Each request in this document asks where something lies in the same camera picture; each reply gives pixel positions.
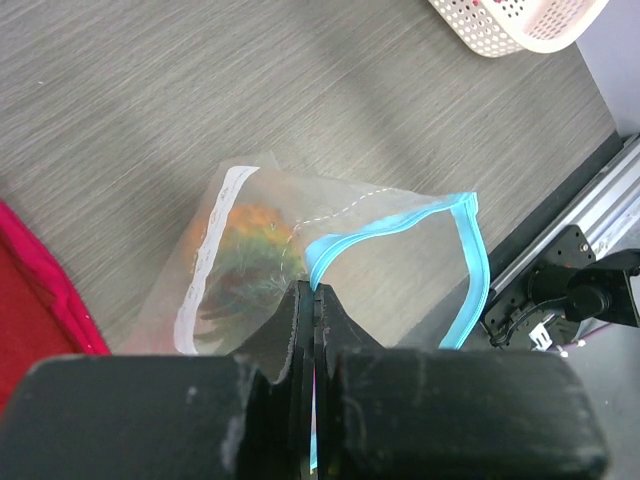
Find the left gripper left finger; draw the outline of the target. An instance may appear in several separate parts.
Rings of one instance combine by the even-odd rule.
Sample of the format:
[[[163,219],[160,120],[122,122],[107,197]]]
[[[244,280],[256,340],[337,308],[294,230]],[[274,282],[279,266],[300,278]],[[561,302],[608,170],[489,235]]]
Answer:
[[[43,360],[1,419],[5,479],[307,479],[314,294],[227,356]]]

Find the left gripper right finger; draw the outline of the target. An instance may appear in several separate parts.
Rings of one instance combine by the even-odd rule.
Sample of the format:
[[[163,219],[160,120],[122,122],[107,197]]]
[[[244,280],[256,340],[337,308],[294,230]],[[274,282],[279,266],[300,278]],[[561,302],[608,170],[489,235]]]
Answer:
[[[322,479],[600,479],[605,435],[548,353],[385,348],[315,293]]]

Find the clear zip top bag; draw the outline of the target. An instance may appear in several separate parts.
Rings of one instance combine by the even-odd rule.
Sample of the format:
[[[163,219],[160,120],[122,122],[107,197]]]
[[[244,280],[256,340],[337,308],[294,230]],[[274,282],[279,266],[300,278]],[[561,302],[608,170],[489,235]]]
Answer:
[[[197,308],[231,209],[281,211],[307,282],[327,285],[384,347],[407,337],[459,349],[485,307],[490,266],[473,192],[439,196],[282,170],[270,155],[222,163],[118,346],[121,354],[226,356],[240,342],[195,340]]]

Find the toy pineapple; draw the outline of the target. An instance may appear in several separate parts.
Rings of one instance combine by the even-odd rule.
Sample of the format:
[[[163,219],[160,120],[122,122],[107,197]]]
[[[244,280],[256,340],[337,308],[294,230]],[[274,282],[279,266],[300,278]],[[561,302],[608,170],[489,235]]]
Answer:
[[[234,206],[197,308],[195,340],[242,341],[270,317],[289,283],[305,277],[294,228],[281,211]]]

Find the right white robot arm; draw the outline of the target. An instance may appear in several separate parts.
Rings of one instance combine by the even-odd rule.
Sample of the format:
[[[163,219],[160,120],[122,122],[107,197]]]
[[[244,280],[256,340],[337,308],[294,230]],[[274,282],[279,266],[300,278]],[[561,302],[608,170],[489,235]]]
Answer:
[[[558,236],[506,287],[490,295],[480,324],[498,349],[548,351],[583,335],[582,324],[599,320],[637,328],[639,250],[602,259],[576,225]]]

